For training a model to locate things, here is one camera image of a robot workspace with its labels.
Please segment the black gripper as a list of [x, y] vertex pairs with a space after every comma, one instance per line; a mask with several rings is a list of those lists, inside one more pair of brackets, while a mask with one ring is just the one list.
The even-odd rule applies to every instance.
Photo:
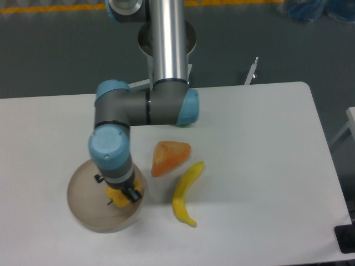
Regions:
[[94, 179], [96, 180], [97, 183], [101, 183], [105, 181], [109, 187], [116, 190], [122, 190], [126, 198], [132, 203], [136, 203], [142, 198], [142, 194], [138, 191], [137, 188], [135, 188], [134, 185], [134, 180], [135, 180], [134, 173], [127, 180], [118, 183], [108, 181], [108, 178], [105, 178], [102, 175], [102, 173], [96, 174], [94, 176]]

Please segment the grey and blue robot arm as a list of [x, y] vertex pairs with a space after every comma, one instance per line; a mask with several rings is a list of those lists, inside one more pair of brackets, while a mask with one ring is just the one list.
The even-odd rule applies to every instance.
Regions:
[[97, 87], [94, 130], [88, 140], [95, 179], [121, 191], [130, 202], [141, 199], [134, 187], [130, 127], [188, 125], [199, 117], [199, 96], [188, 87], [188, 51], [183, 1], [106, 1], [117, 22], [148, 26], [153, 67], [150, 88], [133, 90], [118, 80]]

